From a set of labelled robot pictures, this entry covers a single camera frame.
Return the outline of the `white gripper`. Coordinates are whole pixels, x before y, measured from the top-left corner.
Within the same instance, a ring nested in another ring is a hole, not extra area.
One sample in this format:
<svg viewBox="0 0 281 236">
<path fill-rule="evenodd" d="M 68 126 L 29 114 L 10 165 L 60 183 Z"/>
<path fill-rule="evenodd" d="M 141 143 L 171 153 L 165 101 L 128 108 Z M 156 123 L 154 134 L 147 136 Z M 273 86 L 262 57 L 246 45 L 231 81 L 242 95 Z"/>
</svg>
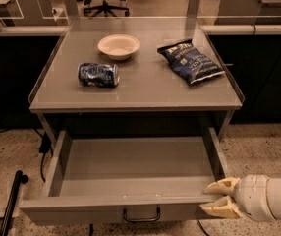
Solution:
<svg viewBox="0 0 281 236">
<path fill-rule="evenodd" d="M 201 204 L 201 209 L 210 216 L 239 219 L 245 215 L 256 222 L 272 222 L 275 220 L 269 208 L 265 175 L 248 175 L 240 178 L 228 177 L 204 188 L 206 194 L 224 195 L 214 202 Z"/>
</svg>

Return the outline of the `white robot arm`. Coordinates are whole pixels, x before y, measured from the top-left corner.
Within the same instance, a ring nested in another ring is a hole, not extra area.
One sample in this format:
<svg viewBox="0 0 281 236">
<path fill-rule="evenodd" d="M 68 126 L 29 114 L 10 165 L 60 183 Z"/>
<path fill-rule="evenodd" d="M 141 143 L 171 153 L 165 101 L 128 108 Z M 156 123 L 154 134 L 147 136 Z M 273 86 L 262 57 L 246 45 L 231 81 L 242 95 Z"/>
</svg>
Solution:
<svg viewBox="0 0 281 236">
<path fill-rule="evenodd" d="M 226 219 L 247 217 L 256 222 L 281 220 L 281 178 L 229 177 L 209 184 L 204 192 L 221 195 L 216 201 L 200 206 L 208 215 Z"/>
</svg>

